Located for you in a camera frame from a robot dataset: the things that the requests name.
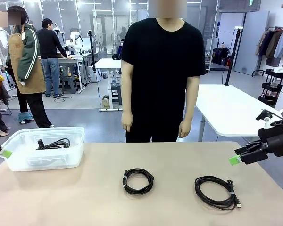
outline brown apron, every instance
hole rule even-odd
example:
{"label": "brown apron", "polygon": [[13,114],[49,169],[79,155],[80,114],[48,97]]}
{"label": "brown apron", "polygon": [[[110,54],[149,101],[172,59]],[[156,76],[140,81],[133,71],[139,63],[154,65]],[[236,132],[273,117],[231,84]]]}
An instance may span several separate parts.
{"label": "brown apron", "polygon": [[9,46],[11,65],[16,79],[15,82],[19,87],[20,93],[32,94],[32,93],[44,92],[46,90],[45,81],[44,81],[42,66],[39,59],[36,60],[31,74],[29,75],[28,79],[25,81],[25,86],[23,86],[18,81],[18,74],[17,74],[18,63],[19,60],[22,58],[22,52],[24,47],[21,34],[19,33],[12,34],[9,38],[8,46]]}

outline beige table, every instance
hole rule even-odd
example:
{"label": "beige table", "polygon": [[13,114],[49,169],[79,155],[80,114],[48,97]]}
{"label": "beige table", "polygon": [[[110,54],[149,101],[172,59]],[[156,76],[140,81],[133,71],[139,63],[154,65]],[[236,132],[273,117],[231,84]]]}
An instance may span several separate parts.
{"label": "beige table", "polygon": [[[73,169],[11,172],[0,166],[0,226],[283,226],[283,190],[258,165],[230,166],[236,143],[88,144]],[[153,189],[131,196],[125,170],[155,177]],[[194,180],[232,179],[242,208],[232,212],[203,204]],[[131,179],[129,185],[145,184]],[[215,184],[203,192],[228,196]]]}

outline man's right hand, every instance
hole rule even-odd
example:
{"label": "man's right hand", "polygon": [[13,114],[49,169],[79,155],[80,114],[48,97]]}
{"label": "man's right hand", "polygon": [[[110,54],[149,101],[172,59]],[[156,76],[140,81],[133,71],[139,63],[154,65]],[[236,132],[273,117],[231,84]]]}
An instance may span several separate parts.
{"label": "man's right hand", "polygon": [[130,128],[132,126],[133,116],[131,112],[123,112],[122,114],[122,125],[123,129],[130,132]]}

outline black hair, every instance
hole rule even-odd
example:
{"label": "black hair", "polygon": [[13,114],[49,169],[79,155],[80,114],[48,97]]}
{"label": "black hair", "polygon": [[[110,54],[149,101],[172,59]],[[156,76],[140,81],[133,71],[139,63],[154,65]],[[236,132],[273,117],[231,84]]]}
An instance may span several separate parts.
{"label": "black hair", "polygon": [[21,18],[21,25],[29,22],[28,14],[21,6],[11,6],[8,8],[8,12],[19,13]]}
{"label": "black hair", "polygon": [[53,24],[52,20],[50,20],[50,19],[48,19],[48,18],[45,18],[45,19],[42,21],[42,27],[43,27],[43,28],[47,28],[48,25],[52,25],[52,24]]}

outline shoe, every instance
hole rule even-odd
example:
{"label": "shoe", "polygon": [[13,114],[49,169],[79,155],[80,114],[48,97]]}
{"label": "shoe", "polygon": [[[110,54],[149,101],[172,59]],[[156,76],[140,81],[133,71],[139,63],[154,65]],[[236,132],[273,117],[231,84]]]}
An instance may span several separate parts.
{"label": "shoe", "polygon": [[61,93],[59,93],[57,96],[53,96],[53,98],[58,98],[58,97],[61,97],[61,96],[63,96],[64,94],[61,94]]}
{"label": "shoe", "polygon": [[3,131],[0,130],[0,136],[5,137],[5,136],[7,136],[7,135],[9,135],[9,133],[5,133],[5,132],[3,132]]}
{"label": "shoe", "polygon": [[20,124],[25,124],[25,121],[33,121],[34,118],[30,112],[21,112],[18,115],[18,122]]}

